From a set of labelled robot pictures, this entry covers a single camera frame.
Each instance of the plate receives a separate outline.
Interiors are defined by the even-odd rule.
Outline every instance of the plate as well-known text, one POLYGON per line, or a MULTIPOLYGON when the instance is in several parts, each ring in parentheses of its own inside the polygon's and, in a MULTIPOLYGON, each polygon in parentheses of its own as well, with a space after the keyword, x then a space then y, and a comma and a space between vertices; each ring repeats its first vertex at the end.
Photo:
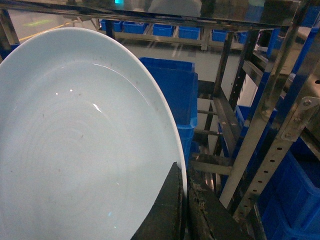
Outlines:
POLYGON ((183 151, 147 69, 95 31, 62 28, 0 65, 0 239, 125 240, 183 151))

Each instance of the metal shelf bar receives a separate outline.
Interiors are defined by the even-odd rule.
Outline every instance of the metal shelf bar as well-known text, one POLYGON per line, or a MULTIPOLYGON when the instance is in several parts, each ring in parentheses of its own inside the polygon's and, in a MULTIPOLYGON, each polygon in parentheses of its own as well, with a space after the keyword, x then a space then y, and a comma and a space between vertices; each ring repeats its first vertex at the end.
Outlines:
POLYGON ((235 75, 235 79, 233 81, 233 86, 229 97, 229 103, 233 110, 237 105, 237 101, 244 84, 244 80, 246 78, 244 63, 246 63, 252 57, 255 50, 256 42, 258 40, 258 36, 259 31, 249 31, 248 37, 246 38, 246 42, 243 46, 243 50, 240 55, 239 66, 235 75))
POLYGON ((252 62, 248 60, 245 60, 243 62, 242 69, 243 71, 245 71, 246 74, 248 74, 248 76, 252 79, 252 81, 258 87, 264 73, 259 68, 257 68, 252 62))
POLYGON ((218 71, 216 73, 216 78, 214 81, 213 95, 217 95, 221 89, 221 83, 224 78, 228 56, 230 53, 230 48, 231 48, 233 39, 234 39, 234 33, 228 32, 224 40, 220 63, 219 63, 218 71))
POLYGON ((198 114, 218 115, 215 111, 198 110, 198 114))
POLYGON ((221 87, 212 102, 219 118, 229 156, 232 156, 241 132, 238 120, 221 87))
POLYGON ((256 149, 260 137, 269 121, 271 113, 277 104, 282 89, 285 86, 286 81, 282 78, 279 78, 280 72, 284 66, 292 70, 298 58, 298 56, 296 58, 293 56, 288 57, 288 49, 291 49, 297 40, 298 28, 301 25, 304 16, 306 15, 308 7, 309 5, 302 4, 297 10, 297 15, 294 17, 292 26, 289 29, 287 27, 281 27, 280 29, 278 40, 282 41, 281 48, 280 50, 274 49, 271 53, 271 58, 268 61, 264 72, 265 75, 269 75, 268 81, 254 116, 251 117, 249 115, 246 119, 246 124, 251 125, 251 127, 249 127, 248 132, 243 140, 239 153, 233 164, 231 175, 227 179, 220 196, 220 201, 225 208, 228 208, 231 199, 233 198, 249 160, 256 149))
POLYGON ((247 216, 293 142, 319 109, 319 44, 320 33, 317 33, 258 153, 263 161, 257 171, 250 169, 248 176, 252 177, 247 177, 240 187, 243 197, 240 202, 233 202, 231 211, 235 209, 235 218, 244 219, 247 216))

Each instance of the stacked blue crate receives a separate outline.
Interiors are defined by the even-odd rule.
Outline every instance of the stacked blue crate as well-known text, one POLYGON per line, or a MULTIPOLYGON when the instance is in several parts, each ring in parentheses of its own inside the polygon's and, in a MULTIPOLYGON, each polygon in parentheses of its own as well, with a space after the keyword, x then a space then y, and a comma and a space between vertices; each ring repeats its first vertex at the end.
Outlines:
POLYGON ((194 129, 198 124, 198 74, 194 72, 194 64, 148 57, 140 60, 158 83, 171 109, 188 166, 194 129))
POLYGON ((237 36, 238 36, 238 41, 240 44, 245 44, 247 37, 248 37, 248 32, 237 32, 237 36))
POLYGON ((164 25, 164 24, 153 25, 153 35, 155 36, 172 37, 173 33, 174 33, 174 26, 172 25, 164 25))
POLYGON ((212 41, 224 42, 228 31, 225 30, 212 30, 212 41))
POLYGON ((130 34, 143 34, 148 26, 148 23, 125 21, 123 23, 123 31, 130 34))
POLYGON ((289 151, 260 195, 268 240, 320 240, 320 163, 289 151))
POLYGON ((179 27, 179 38, 181 39, 195 39, 197 40, 200 35, 199 27, 191 26, 180 26, 179 27))
MULTIPOLYGON (((101 23, 101 30, 103 31, 106 31, 107 30, 107 21, 108 20, 101 20, 100 23, 101 23)), ((115 20, 115 21, 112 21, 112 26, 113 26, 113 31, 115 32, 122 32, 122 26, 123 26, 123 21, 118 21, 118 20, 115 20)))

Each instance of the metal rack frame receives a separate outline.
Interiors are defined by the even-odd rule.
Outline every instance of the metal rack frame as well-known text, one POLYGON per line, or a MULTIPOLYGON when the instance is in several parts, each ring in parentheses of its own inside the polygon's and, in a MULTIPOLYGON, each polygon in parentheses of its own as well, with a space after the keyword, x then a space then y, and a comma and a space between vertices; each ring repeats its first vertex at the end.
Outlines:
MULTIPOLYGON (((262 163, 246 171, 258 141, 269 121, 284 87, 288 84, 290 73, 302 50, 304 41, 298 36, 298 28, 310 6, 320 6, 320 0, 266 0, 263 13, 259 20, 248 21, 246 15, 236 15, 235 11, 246 13, 249 5, 241 5, 243 1, 235 0, 233 5, 223 5, 215 1, 201 1, 199 14, 181 15, 179 9, 171 9, 169 13, 161 10, 146 8, 148 1, 139 1, 135 8, 126 4, 123 6, 108 6, 95 8, 86 3, 69 4, 64 0, 6 0, 0 2, 0 49, 10 50, 17 43, 13 25, 6 9, 27 10, 51 14, 68 14, 108 20, 128 20, 135 22, 163 23, 176 26, 197 26, 205 29, 230 30, 223 44, 215 83, 199 81, 198 97, 210 100, 208 111, 198 111, 207 114, 204 130, 196 130, 194 138, 203 145, 208 145, 208 135, 221 135, 220 132, 210 131, 213 115, 217 115, 222 127, 223 137, 227 144, 229 155, 232 156, 238 138, 240 126, 236 120, 234 109, 242 89, 244 79, 248 74, 257 86, 265 82, 265 88, 254 112, 251 112, 245 122, 249 127, 237 157, 221 157, 221 148, 217 144, 213 155, 194 154, 190 162, 199 171, 213 174, 229 175, 225 187, 219 197, 220 202, 240 224, 247 216, 250 218, 252 209, 260 193, 265 188, 271 176, 284 158, 290 146, 299 136, 307 146, 320 157, 320 132, 315 131, 319 126, 320 104, 320 33, 314 39, 310 51, 306 55, 295 81, 287 90, 289 99, 278 109, 271 129, 259 151, 262 163), (285 14, 279 11, 287 6, 285 14), (259 30, 280 28, 278 41, 280 49, 274 49, 269 59, 254 52, 259 30), (243 46, 238 70, 233 81, 230 96, 226 96, 221 88, 221 82, 232 49, 232 35, 237 31, 249 31, 243 46)), ((130 33, 115 33, 117 38, 135 38, 130 33)), ((148 41, 159 40, 156 36, 143 34, 139 36, 148 41)))

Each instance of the metal shelf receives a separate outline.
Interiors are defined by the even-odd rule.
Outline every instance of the metal shelf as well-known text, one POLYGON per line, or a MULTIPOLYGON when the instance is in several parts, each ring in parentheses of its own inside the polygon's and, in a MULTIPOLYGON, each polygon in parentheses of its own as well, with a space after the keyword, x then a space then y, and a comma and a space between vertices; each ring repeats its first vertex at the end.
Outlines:
MULTIPOLYGON (((102 34, 106 34, 106 31, 98 30, 102 34)), ((161 42, 161 43, 171 43, 171 44, 185 44, 193 46, 201 46, 201 50, 207 50, 208 46, 213 48, 223 48, 224 43, 220 41, 212 41, 212 30, 205 28, 201 31, 198 39, 189 38, 179 38, 178 37, 179 26, 176 26, 172 36, 156 36, 153 35, 153 24, 150 24, 144 31, 143 34, 137 33, 127 33, 127 32, 114 32, 114 37, 116 39, 131 39, 131 40, 141 40, 141 41, 151 41, 151 42, 161 42)), ((241 51, 243 44, 232 42, 231 49, 241 51)))

